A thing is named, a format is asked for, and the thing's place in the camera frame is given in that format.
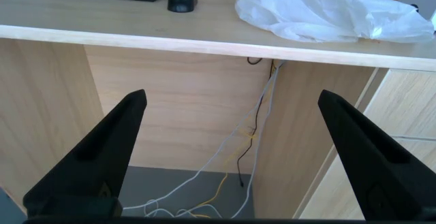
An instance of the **desk leg panel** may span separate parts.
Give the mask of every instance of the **desk leg panel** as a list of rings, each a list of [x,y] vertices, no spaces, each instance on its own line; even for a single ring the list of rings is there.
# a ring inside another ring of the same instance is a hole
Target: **desk leg panel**
[[[290,219],[332,148],[323,89],[356,103],[374,68],[289,61],[279,73],[253,183],[257,218]]]
[[[0,185],[24,194],[102,118],[81,45],[0,39]]]

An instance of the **wooden desk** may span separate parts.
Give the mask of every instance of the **wooden desk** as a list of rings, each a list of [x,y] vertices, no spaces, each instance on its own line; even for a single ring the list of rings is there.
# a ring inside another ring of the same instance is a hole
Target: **wooden desk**
[[[0,184],[17,203],[136,89],[146,89],[149,106],[131,165],[199,169],[266,83],[269,61],[251,66],[245,57],[293,60],[265,101],[274,109],[253,185],[257,217],[299,217],[319,196],[335,156],[316,105],[322,89],[388,133],[434,136],[435,41],[292,42],[239,20],[235,0],[200,0],[190,14],[166,2],[0,0]],[[235,136],[207,170],[235,172],[223,160],[246,141]],[[253,151],[241,167],[251,172]]]

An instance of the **black cable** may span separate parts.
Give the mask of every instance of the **black cable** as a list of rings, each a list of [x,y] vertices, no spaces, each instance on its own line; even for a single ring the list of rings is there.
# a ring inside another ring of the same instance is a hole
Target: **black cable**
[[[263,58],[259,58],[257,61],[255,61],[255,62],[251,62],[250,61],[250,57],[247,57],[247,62],[248,62],[248,64],[250,64],[250,65],[256,65],[256,64],[259,64],[259,62],[261,62],[263,60]]]
[[[268,78],[268,80],[270,80],[271,76],[273,75],[273,67],[274,66],[274,59],[271,61],[271,68],[270,68],[270,77]],[[237,161],[237,165],[238,165],[238,175],[239,175],[239,183],[241,187],[244,187],[244,182],[243,182],[243,178],[240,175],[240,168],[239,168],[239,161],[240,159],[242,159],[247,152],[250,150],[250,148],[253,146],[253,135],[256,133],[256,131],[258,130],[258,116],[259,116],[259,111],[260,111],[260,106],[262,105],[262,101],[264,100],[264,95],[260,98],[260,103],[258,106],[258,111],[256,112],[256,117],[254,118],[254,129],[253,129],[253,133],[251,134],[251,139],[250,139],[250,146],[245,150],[245,152],[238,158]]]

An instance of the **white cable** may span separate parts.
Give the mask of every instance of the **white cable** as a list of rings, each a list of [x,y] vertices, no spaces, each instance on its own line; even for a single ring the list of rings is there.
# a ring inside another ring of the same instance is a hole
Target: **white cable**
[[[172,218],[175,217],[171,212],[169,212],[168,210],[163,209],[163,208],[156,209],[156,210],[154,210],[154,211],[148,213],[145,217],[150,217],[151,214],[155,214],[155,215],[153,216],[153,217],[155,217],[156,214],[157,214],[159,211],[164,211],[165,213],[169,214]]]
[[[260,101],[262,100],[262,96],[265,94],[266,90],[269,87],[269,84],[271,82],[272,78],[270,78],[270,80],[268,80],[268,83],[266,83],[266,86],[264,88],[264,91],[262,92],[262,94],[260,95],[260,98],[258,100],[258,102],[256,103],[256,106],[250,110],[241,121],[239,121],[238,125],[236,126],[236,128],[231,132],[231,134],[221,143],[221,145],[219,146],[217,152],[207,161],[207,163],[205,165],[203,165],[203,167],[201,167],[201,169],[199,169],[197,171],[197,173],[192,176],[191,178],[187,179],[184,183],[180,184],[178,187],[176,187],[175,189],[173,189],[171,192],[169,192],[167,195],[160,197],[156,200],[147,202],[145,204],[141,204],[139,206],[131,206],[131,207],[124,207],[124,210],[129,210],[129,209],[134,209],[134,208],[141,208],[141,207],[145,207],[148,206],[149,204],[152,204],[154,202],[158,202],[160,200],[163,200],[165,198],[167,198],[168,196],[172,195],[175,191],[179,190],[181,187],[185,186],[188,182],[192,181],[193,179],[197,178],[197,176],[200,174],[201,171],[204,170],[205,167],[207,167],[209,165],[209,163],[211,163],[211,161],[218,155],[219,152],[221,152],[221,149],[223,148],[223,146],[225,145],[225,143],[238,131],[239,127],[241,126],[241,124],[243,122],[245,122],[245,120],[247,119],[247,117],[254,112],[254,110],[260,105]]]
[[[258,146],[256,147],[256,152],[254,154],[254,165],[253,165],[253,171],[251,172],[251,176],[250,176],[250,181],[248,183],[247,186],[247,196],[245,198],[244,203],[242,204],[242,206],[239,208],[239,210],[232,216],[230,217],[231,219],[235,218],[236,216],[238,216],[238,214],[242,211],[242,209],[245,207],[245,205],[248,202],[248,199],[250,197],[250,188],[251,188],[251,183],[253,181],[253,177],[254,177],[254,172],[256,170],[256,165],[258,164],[258,152],[259,152],[259,145],[260,145],[260,140],[262,139],[262,133],[264,132],[264,128],[265,128],[265,124],[266,124],[266,119],[270,116],[271,113],[271,108],[272,108],[272,104],[273,104],[273,95],[274,95],[274,89],[275,89],[275,82],[277,80],[277,74],[279,74],[279,68],[283,65],[283,61],[280,62],[280,65],[278,66],[278,68],[276,68],[276,72],[274,74],[274,82],[272,84],[272,90],[271,90],[271,98],[270,98],[270,105],[269,105],[269,109],[268,109],[268,113],[265,116],[264,119],[264,123],[262,125],[262,129],[259,132],[259,139],[258,139]]]
[[[155,202],[156,203],[156,209],[159,208],[159,202]],[[144,206],[144,216],[147,217],[147,206]]]
[[[211,204],[205,204],[205,205],[202,205],[202,206],[196,206],[196,207],[194,207],[194,208],[192,208],[192,209],[189,209],[189,210],[184,210],[184,209],[178,210],[177,213],[176,213],[176,217],[181,217],[181,216],[183,216],[183,215],[185,215],[185,214],[187,214],[187,213],[191,214],[194,210],[197,210],[197,209],[199,209],[199,208],[203,208],[203,207],[211,207],[211,208],[212,208],[212,209],[217,213],[217,215],[218,215],[219,218],[223,218],[223,217],[221,216],[221,214],[219,214],[218,210],[217,210],[213,205],[211,205]]]
[[[154,210],[154,211],[152,211],[152,212],[146,214],[145,217],[150,217],[152,214],[154,214],[153,217],[156,217],[156,214],[157,214],[159,211],[163,211],[163,212],[169,214],[169,215],[170,215],[171,217],[173,217],[173,218],[176,218],[176,217],[182,217],[182,216],[184,216],[185,214],[190,214],[191,216],[194,216],[194,214],[192,214],[192,211],[197,210],[197,209],[199,209],[199,208],[203,208],[203,207],[211,207],[211,208],[212,208],[212,209],[217,213],[217,215],[219,216],[219,218],[223,218],[223,217],[219,214],[218,210],[217,210],[214,206],[212,206],[212,205],[210,205],[210,204],[205,204],[205,205],[203,205],[203,206],[197,206],[197,207],[194,207],[194,208],[192,208],[192,209],[190,209],[190,210],[184,210],[184,209],[178,210],[175,216],[174,216],[170,211],[168,211],[168,210],[166,210],[166,209],[164,209],[164,208],[157,208],[156,210]]]

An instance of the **yellow cable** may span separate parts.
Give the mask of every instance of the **yellow cable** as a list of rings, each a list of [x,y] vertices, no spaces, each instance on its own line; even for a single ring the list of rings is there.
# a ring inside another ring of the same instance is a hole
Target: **yellow cable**
[[[215,198],[217,198],[217,196],[219,195],[221,187],[223,186],[223,183],[227,179],[228,176],[229,176],[229,174],[226,172],[223,180],[221,180],[221,183],[219,183],[219,186],[218,186],[217,192],[215,193],[215,196],[213,196],[211,199],[209,199],[205,202],[202,202],[201,204],[198,204],[196,207],[203,206],[203,205],[208,204],[208,203],[212,202],[213,200],[215,200]]]
[[[231,160],[231,159],[233,159],[233,158],[235,158],[236,157],[236,155],[239,153],[239,151],[242,149],[242,148],[244,148],[244,147],[246,147],[246,145],[250,142],[250,140],[251,139],[254,139],[255,138],[255,135],[248,135],[248,134],[246,134],[246,136],[247,137],[249,137],[249,139],[244,143],[244,144],[241,144],[225,161],[224,161],[224,167],[227,167],[227,164],[228,164],[228,162]],[[210,202],[212,202],[213,200],[215,200],[217,197],[218,197],[218,195],[219,195],[219,192],[220,192],[220,190],[221,190],[221,187],[223,186],[223,183],[225,182],[225,180],[227,179],[227,177],[229,176],[229,174],[228,174],[228,172],[226,172],[225,173],[225,176],[224,176],[224,178],[223,178],[223,180],[221,180],[221,183],[219,183],[219,186],[218,186],[218,189],[217,189],[217,191],[215,192],[215,196],[213,196],[211,199],[209,199],[209,200],[207,200],[207,201],[205,201],[205,202],[202,202],[201,204],[198,204],[196,207],[198,207],[198,206],[203,206],[203,205],[205,205],[205,204],[208,204],[208,203],[210,203]]]
[[[209,219],[212,218],[212,217],[210,217],[210,216],[206,216],[205,214],[193,214],[192,216],[193,216],[193,217],[204,217],[204,218],[209,218]]]
[[[228,164],[228,162],[230,161],[230,160],[232,160],[233,158],[235,158],[235,156],[239,153],[239,151],[242,149],[242,148],[244,148],[244,147],[246,147],[246,144],[248,144],[249,142],[250,142],[250,140],[254,140],[254,139],[256,139],[257,138],[257,136],[256,135],[249,135],[246,131],[242,131],[242,130],[239,130],[239,132],[241,132],[243,135],[245,135],[245,136],[247,136],[248,137],[248,140],[245,142],[245,143],[243,143],[243,144],[241,144],[225,161],[224,161],[224,167],[227,167],[227,164]],[[228,177],[228,172],[226,172],[225,173],[225,176],[224,176],[224,178],[223,178],[223,180],[221,180],[221,183],[219,183],[219,186],[218,186],[218,189],[217,189],[217,192],[215,193],[215,196],[213,196],[211,199],[209,199],[209,200],[207,200],[207,201],[205,201],[205,202],[202,202],[201,204],[198,204],[196,207],[198,207],[198,206],[203,206],[203,205],[205,205],[205,204],[208,204],[208,203],[210,203],[210,202],[212,202],[213,200],[215,200],[215,198],[217,198],[218,197],[218,195],[219,195],[219,192],[220,192],[220,190],[221,190],[221,187],[223,186],[223,183],[225,182],[225,180],[227,179],[227,177]],[[192,214],[193,216],[195,216],[195,217],[206,217],[206,218],[210,218],[210,217],[208,217],[208,216],[204,216],[204,215],[202,215],[202,214]]]

